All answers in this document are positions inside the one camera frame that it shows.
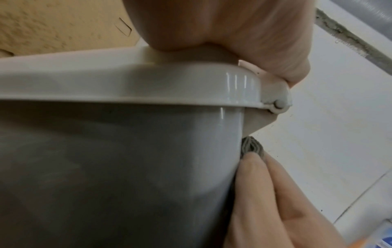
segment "brown surface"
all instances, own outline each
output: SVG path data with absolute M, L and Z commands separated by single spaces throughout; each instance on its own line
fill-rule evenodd
M 132 28 L 129 37 L 119 18 Z M 138 40 L 122 0 L 0 0 L 0 58 L 133 46 Z

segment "floor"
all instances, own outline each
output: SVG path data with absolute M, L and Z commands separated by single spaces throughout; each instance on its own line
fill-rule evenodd
M 327 13 L 339 8 L 326 1 Z M 392 47 L 376 38 L 379 50 Z M 294 106 L 254 137 L 351 243 L 392 217 L 392 76 L 318 26 L 313 39 L 312 70 L 292 90 Z

